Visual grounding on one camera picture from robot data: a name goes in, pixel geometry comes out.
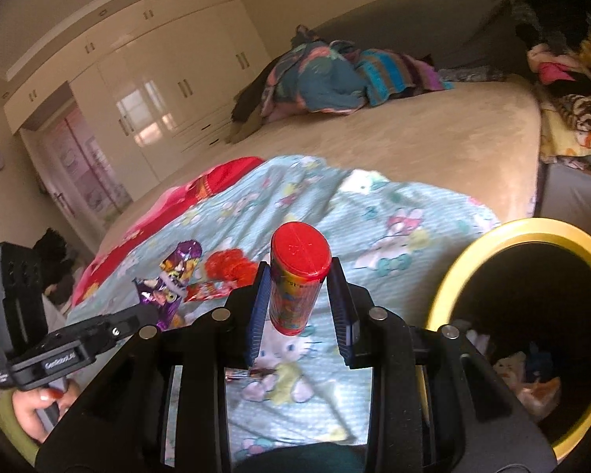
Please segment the left hand red nails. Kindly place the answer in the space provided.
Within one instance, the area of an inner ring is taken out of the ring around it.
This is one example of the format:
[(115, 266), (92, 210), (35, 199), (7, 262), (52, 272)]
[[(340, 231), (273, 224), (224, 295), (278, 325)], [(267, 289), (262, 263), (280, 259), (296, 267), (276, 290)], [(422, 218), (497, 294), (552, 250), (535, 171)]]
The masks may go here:
[(56, 404), (61, 419), (80, 394), (81, 388), (78, 383), (72, 381), (68, 383), (64, 392), (52, 387), (41, 387), (25, 392), (14, 390), (11, 399), (15, 418), (30, 438), (43, 443), (50, 431), (43, 426), (37, 411), (48, 409)]

